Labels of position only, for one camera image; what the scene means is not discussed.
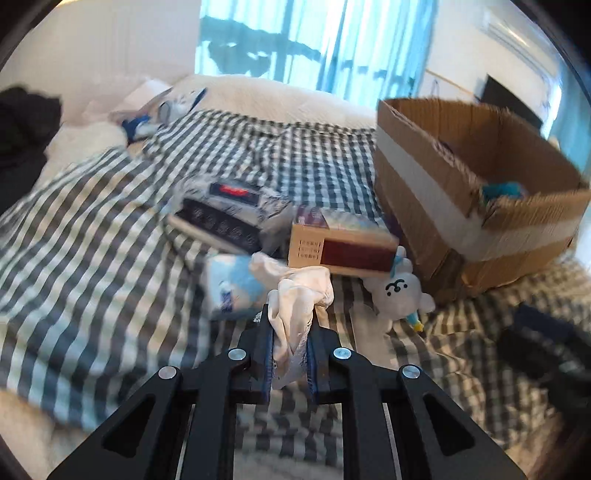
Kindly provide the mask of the brown cardboard box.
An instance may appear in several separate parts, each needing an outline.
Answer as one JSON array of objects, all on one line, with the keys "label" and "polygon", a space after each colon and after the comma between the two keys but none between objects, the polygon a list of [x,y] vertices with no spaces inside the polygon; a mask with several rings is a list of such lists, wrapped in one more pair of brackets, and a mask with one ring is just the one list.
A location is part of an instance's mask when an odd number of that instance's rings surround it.
[{"label": "brown cardboard box", "polygon": [[507,110],[438,98],[378,107],[375,190],[437,302],[535,273],[590,202],[578,170]]}]

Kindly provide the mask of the white plush bunny toy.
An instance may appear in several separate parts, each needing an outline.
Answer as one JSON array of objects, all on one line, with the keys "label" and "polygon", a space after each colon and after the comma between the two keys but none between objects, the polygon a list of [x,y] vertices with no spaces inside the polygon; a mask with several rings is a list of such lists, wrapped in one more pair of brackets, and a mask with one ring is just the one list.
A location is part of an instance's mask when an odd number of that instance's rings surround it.
[{"label": "white plush bunny toy", "polygon": [[378,324],[385,333],[390,331],[394,321],[399,320],[405,320],[415,332],[421,333],[424,325],[420,315],[431,313],[436,308],[434,298],[423,291],[413,269],[406,248],[400,245],[388,278],[368,277],[363,280],[363,286],[372,295],[378,311]]}]

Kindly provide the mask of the blue white tissue pack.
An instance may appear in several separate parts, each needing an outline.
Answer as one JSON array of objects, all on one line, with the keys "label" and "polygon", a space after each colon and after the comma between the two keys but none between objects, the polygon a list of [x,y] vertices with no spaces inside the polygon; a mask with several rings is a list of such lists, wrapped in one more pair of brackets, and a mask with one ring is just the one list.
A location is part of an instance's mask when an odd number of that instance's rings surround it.
[{"label": "blue white tissue pack", "polygon": [[211,321],[240,320],[259,313],[266,287],[252,276],[249,255],[209,256],[201,273],[202,310]]}]

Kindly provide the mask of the black clothing pile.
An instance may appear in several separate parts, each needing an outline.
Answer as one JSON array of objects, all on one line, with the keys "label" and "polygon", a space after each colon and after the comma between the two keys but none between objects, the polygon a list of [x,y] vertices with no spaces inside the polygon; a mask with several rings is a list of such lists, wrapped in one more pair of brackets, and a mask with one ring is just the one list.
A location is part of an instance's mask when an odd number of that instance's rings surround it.
[{"label": "black clothing pile", "polygon": [[45,150],[57,134],[62,115],[59,97],[21,86],[1,92],[1,213],[29,193],[47,162]]}]

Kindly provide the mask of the blue white plush toy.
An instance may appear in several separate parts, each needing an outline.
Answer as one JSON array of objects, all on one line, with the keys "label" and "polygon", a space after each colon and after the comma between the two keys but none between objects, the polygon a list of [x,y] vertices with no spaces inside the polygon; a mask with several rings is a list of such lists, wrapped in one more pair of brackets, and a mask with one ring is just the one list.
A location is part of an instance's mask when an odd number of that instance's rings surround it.
[{"label": "blue white plush toy", "polygon": [[176,99],[163,101],[155,111],[155,115],[144,114],[121,122],[127,138],[132,144],[153,136],[159,129],[170,125],[192,112],[204,100],[207,89],[191,91],[188,95]]}]

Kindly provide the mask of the white air conditioner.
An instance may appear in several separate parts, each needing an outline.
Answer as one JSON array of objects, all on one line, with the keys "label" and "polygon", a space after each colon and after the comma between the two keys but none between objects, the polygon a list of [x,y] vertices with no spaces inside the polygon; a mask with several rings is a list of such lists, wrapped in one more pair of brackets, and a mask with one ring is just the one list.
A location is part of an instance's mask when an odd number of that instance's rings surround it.
[{"label": "white air conditioner", "polygon": [[533,21],[517,8],[486,7],[482,30],[504,45],[540,76],[551,79],[561,74],[558,50]]}]

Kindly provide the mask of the floral wet wipes pack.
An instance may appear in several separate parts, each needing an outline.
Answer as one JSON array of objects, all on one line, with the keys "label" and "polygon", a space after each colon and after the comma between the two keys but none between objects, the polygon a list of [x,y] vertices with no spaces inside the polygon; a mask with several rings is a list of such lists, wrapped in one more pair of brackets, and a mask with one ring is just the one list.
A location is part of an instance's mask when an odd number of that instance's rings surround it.
[{"label": "floral wet wipes pack", "polygon": [[192,176],[175,188],[166,220],[218,251],[273,255],[290,236],[294,203],[266,187]]}]

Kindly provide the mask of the white lace cloth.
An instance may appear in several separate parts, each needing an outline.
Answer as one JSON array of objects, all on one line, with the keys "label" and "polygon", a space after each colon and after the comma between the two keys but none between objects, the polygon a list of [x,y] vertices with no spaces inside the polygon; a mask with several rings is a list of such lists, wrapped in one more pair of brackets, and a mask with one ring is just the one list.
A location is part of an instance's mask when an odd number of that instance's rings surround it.
[{"label": "white lace cloth", "polygon": [[315,308],[334,302],[331,272],[324,266],[290,268],[263,252],[252,255],[249,271],[267,290],[267,319],[274,332],[271,386],[280,390],[307,371],[305,352]]}]

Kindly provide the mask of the green white checkered bedsheet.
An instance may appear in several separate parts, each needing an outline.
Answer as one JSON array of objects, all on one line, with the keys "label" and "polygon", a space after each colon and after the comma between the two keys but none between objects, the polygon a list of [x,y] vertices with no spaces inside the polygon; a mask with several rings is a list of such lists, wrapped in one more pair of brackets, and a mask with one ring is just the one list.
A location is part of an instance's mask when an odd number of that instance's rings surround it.
[{"label": "green white checkered bedsheet", "polygon": [[[1,219],[1,434],[36,479],[159,367],[194,367],[243,330],[202,313],[197,280],[211,247],[165,219],[176,184],[211,174],[298,203],[381,221],[375,133],[190,115],[138,156],[114,148],[59,174]],[[551,417],[547,394],[501,363],[495,341],[521,302],[590,326],[590,276],[563,258],[542,272],[425,317],[378,342],[392,367],[415,363],[513,449]]]}]

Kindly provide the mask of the blue curtain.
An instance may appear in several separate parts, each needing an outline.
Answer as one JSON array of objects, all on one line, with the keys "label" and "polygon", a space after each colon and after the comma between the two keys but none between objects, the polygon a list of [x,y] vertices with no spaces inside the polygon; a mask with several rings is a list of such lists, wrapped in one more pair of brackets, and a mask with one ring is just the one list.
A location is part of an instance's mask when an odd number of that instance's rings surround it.
[{"label": "blue curtain", "polygon": [[195,71],[373,108],[418,93],[437,13],[435,1],[204,1]]}]

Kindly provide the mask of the medicine carton box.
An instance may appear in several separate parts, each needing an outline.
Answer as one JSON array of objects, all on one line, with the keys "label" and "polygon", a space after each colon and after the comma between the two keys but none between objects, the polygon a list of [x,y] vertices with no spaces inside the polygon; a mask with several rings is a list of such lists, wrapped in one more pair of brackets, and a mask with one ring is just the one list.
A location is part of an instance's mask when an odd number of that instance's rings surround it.
[{"label": "medicine carton box", "polygon": [[291,268],[322,266],[332,274],[386,276],[399,239],[362,215],[325,207],[298,206],[290,231]]}]

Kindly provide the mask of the black wall television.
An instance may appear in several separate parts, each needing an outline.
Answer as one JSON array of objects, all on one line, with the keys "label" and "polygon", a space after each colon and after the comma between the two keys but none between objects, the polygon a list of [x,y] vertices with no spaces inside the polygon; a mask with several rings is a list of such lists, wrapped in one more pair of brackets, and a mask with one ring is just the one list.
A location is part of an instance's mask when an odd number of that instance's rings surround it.
[{"label": "black wall television", "polygon": [[508,109],[536,130],[540,131],[542,128],[542,119],[514,93],[490,75],[486,78],[484,89],[480,96],[480,102],[501,109]]}]

